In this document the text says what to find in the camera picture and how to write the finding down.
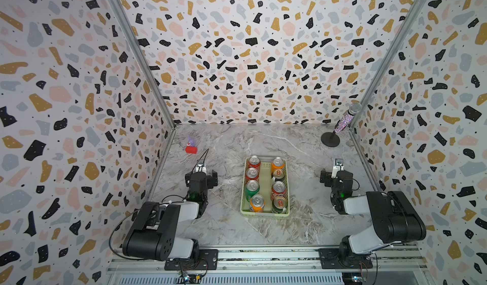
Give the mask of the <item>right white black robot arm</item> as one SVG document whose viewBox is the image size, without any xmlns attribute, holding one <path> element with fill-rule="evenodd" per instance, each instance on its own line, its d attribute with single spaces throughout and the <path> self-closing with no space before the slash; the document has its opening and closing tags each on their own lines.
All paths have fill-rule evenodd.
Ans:
<svg viewBox="0 0 487 285">
<path fill-rule="evenodd" d="M 347 266 L 394 243 L 426 238 L 426 225 L 402 191 L 369 191 L 353 194 L 353 174 L 322 170 L 320 182 L 331 188 L 331 205 L 340 215 L 368 215 L 372 225 L 342 239 L 336 258 Z"/>
</svg>

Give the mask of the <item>orange soda can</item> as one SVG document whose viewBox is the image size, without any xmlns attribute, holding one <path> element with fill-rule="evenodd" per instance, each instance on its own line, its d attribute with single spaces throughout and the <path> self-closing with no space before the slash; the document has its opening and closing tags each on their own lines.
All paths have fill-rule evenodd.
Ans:
<svg viewBox="0 0 487 285">
<path fill-rule="evenodd" d="M 263 209 L 265 207 L 265 200 L 260 194 L 255 194 L 250 198 L 249 201 L 250 204 L 250 210 L 252 212 L 263 212 Z"/>
<path fill-rule="evenodd" d="M 275 157 L 271 162 L 271 171 L 281 170 L 285 166 L 285 160 L 281 157 Z"/>
</svg>

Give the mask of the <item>green red beer can front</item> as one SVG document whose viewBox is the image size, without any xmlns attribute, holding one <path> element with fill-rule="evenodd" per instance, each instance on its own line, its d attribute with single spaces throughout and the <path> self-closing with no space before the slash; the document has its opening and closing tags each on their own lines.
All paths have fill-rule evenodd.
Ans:
<svg viewBox="0 0 487 285">
<path fill-rule="evenodd" d="M 276 196 L 272 201 L 272 212 L 274 214 L 285 214 L 287 212 L 287 200 L 283 196 Z"/>
</svg>

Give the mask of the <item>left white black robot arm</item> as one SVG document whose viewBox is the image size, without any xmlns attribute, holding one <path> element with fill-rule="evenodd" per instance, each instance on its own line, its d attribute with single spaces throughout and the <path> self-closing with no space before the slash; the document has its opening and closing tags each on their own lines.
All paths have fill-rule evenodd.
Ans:
<svg viewBox="0 0 487 285">
<path fill-rule="evenodd" d="M 196 239 L 178 238 L 178 225 L 199 219 L 208 205 L 208 192 L 218 185 L 214 170 L 185 175 L 188 192 L 173 203 L 145 202 L 122 244 L 123 256 L 137 260 L 182 260 L 196 263 L 200 247 Z"/>
</svg>

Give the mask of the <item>green white can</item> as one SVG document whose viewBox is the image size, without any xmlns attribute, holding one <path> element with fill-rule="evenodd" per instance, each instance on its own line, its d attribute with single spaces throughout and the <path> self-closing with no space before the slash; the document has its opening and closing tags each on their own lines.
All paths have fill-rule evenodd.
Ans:
<svg viewBox="0 0 487 285">
<path fill-rule="evenodd" d="M 271 174 L 271 179 L 274 182 L 285 182 L 286 173 L 283 169 L 275 169 Z"/>
</svg>

